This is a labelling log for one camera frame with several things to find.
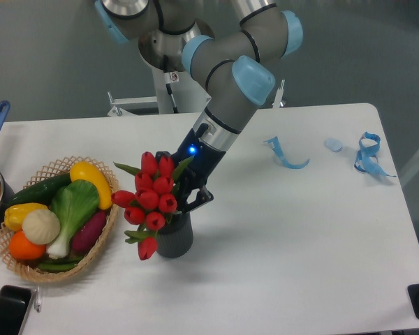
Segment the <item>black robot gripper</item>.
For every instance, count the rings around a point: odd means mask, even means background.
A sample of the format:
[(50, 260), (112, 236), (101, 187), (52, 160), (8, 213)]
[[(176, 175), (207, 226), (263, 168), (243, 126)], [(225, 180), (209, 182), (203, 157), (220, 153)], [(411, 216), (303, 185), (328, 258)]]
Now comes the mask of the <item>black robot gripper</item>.
[(206, 183), (224, 155), (224, 151), (216, 150), (205, 144), (193, 129), (187, 133), (172, 156), (168, 151), (156, 152), (155, 158), (158, 164), (178, 164), (193, 156), (186, 171), (179, 178), (178, 212), (189, 213), (213, 201), (214, 196), (207, 189)]

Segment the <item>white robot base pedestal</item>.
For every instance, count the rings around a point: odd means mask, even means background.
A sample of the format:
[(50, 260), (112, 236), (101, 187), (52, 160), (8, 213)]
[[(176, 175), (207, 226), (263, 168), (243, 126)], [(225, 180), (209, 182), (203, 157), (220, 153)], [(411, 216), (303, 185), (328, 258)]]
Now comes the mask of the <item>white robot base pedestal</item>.
[(155, 67), (151, 70), (156, 95), (114, 99), (108, 93), (109, 117), (201, 112), (211, 99), (186, 71), (165, 72)]

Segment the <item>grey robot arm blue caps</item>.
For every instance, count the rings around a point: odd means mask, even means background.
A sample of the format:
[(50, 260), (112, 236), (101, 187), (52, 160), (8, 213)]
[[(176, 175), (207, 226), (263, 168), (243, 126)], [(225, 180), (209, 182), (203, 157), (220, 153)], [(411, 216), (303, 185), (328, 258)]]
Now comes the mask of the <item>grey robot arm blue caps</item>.
[(176, 50), (156, 47), (155, 59), (168, 71), (180, 59), (210, 100), (172, 155), (175, 163), (190, 160), (178, 180), (178, 209), (186, 213), (211, 201), (207, 179), (274, 88), (265, 63), (301, 46), (300, 19), (274, 1), (234, 1), (240, 30), (216, 40), (199, 29), (192, 1), (95, 1), (94, 7), (120, 43), (154, 32), (179, 39)]

